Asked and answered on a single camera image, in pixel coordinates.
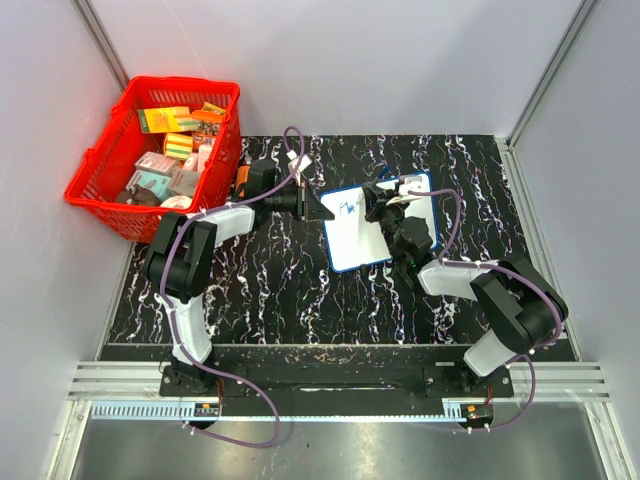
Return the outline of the white marker with blue cap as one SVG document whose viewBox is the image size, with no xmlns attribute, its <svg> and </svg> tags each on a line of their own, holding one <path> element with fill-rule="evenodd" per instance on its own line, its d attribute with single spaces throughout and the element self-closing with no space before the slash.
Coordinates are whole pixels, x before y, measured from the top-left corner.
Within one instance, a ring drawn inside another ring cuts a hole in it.
<svg viewBox="0 0 640 480">
<path fill-rule="evenodd" d="M 386 176 L 390 173 L 390 166 L 386 165 L 384 166 L 379 173 L 376 175 L 376 177 L 371 181 L 371 185 L 375 186 L 377 185 L 380 181 L 384 180 L 386 178 Z"/>
</svg>

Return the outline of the blue-framed whiteboard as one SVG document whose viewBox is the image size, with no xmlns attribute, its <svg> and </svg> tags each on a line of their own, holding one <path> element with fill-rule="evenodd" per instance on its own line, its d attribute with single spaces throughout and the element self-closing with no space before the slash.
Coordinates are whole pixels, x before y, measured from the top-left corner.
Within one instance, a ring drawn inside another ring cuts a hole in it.
<svg viewBox="0 0 640 480">
<path fill-rule="evenodd" d="M 421 178 L 420 191 L 431 191 L 431 175 L 417 171 L 409 176 Z M 335 219 L 324 222 L 328 258 L 332 270 L 343 273 L 359 269 L 361 265 L 376 265 L 389 261 L 389 254 L 379 224 L 365 220 L 365 200 L 361 185 L 345 187 L 320 196 L 320 202 L 327 207 Z M 406 217 L 417 217 L 428 226 L 432 239 L 431 251 L 439 246 L 439 233 L 435 219 L 434 199 L 419 197 L 407 205 Z"/>
</svg>

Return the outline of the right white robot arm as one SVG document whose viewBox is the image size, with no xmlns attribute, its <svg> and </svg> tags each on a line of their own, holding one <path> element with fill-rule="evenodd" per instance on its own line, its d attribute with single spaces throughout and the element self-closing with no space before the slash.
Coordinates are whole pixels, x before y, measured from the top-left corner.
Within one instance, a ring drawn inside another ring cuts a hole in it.
<svg viewBox="0 0 640 480">
<path fill-rule="evenodd" d="M 522 255 L 501 260 L 454 261 L 447 257 L 459 230 L 461 199 L 452 189 L 426 191 L 417 175 L 400 177 L 392 188 L 374 180 L 361 186 L 364 220 L 380 227 L 396 276 L 414 291 L 476 302 L 488 331 L 462 357 L 456 387 L 476 396 L 496 369 L 553 343 L 568 317 L 568 307 L 531 262 Z M 426 221 L 406 213 L 411 202 L 449 195 L 456 204 L 454 224 L 442 251 L 431 251 Z"/>
</svg>

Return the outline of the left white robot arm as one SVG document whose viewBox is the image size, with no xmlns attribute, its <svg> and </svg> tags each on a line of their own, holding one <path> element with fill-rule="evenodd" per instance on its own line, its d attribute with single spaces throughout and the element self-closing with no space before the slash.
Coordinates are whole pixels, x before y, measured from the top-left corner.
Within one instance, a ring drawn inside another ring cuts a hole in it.
<svg viewBox="0 0 640 480">
<path fill-rule="evenodd" d="M 144 273 L 158 290 L 170 322 L 173 346 L 163 371 L 165 384 L 199 396 L 216 386 L 215 354 L 204 318 L 204 293 L 216 246 L 256 231 L 272 213 L 288 213 L 300 222 L 335 218 L 303 176 L 310 164 L 308 155 L 291 153 L 289 174 L 281 178 L 275 161 L 256 161 L 239 169 L 226 204 L 195 214 L 170 211 L 162 216 Z"/>
</svg>

